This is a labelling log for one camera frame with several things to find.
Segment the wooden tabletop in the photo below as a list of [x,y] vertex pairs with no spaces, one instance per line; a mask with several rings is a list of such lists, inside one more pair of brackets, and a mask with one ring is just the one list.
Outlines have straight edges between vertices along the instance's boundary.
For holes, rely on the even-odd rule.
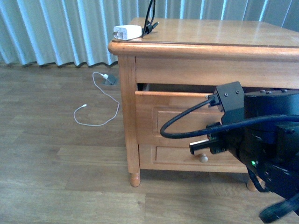
[[[299,48],[298,32],[265,22],[160,18],[156,21],[159,25],[151,34],[131,41]],[[131,24],[143,27],[144,18],[135,18]]]
[[[230,57],[299,61],[299,33],[257,21],[160,19],[143,38],[113,39],[115,55]],[[143,26],[144,18],[131,24]]]

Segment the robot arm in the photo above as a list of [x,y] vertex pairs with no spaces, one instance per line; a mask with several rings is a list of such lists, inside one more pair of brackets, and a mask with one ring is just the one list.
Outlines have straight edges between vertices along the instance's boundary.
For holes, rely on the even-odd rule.
[[[166,133],[173,122],[209,104],[224,112],[221,123],[188,133]],[[166,138],[207,134],[208,140],[191,143],[190,152],[210,148],[212,154],[229,151],[246,165],[260,191],[272,191],[286,200],[260,213],[264,223],[291,211],[299,215],[299,91],[260,91],[244,94],[239,82],[216,87],[213,95],[168,121],[160,130]],[[256,181],[266,183],[263,189]]]

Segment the white charger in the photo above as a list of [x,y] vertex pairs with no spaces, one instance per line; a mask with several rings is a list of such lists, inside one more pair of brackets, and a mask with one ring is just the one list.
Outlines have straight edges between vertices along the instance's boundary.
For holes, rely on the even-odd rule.
[[131,40],[140,37],[142,34],[141,26],[137,25],[123,25],[115,26],[113,28],[113,35],[116,39],[120,40]]

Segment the curtain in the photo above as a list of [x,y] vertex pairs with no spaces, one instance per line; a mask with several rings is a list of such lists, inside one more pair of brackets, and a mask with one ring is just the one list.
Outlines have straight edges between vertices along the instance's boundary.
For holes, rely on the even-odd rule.
[[[0,0],[0,62],[112,64],[113,27],[150,0]],[[264,21],[299,31],[299,0],[157,0],[157,18]]]

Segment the wooden drawer front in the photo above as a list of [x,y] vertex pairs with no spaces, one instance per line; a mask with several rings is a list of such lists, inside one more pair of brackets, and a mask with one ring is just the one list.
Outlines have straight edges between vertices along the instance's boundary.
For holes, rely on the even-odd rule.
[[[160,135],[160,128],[182,111],[205,101],[204,93],[136,92],[136,127],[138,144],[188,147],[190,142],[206,136],[188,139],[167,139]],[[168,132],[189,132],[203,129],[220,121],[222,113],[217,107],[204,106],[171,125]]]
[[239,81],[247,87],[297,89],[298,70],[297,61],[136,57],[138,83],[221,85]]
[[[200,157],[205,154],[207,162],[201,162]],[[191,155],[190,150],[184,147],[156,147],[139,145],[140,168],[189,170],[204,172],[236,172],[246,173],[246,167],[230,152],[211,154],[209,149],[197,151]]]

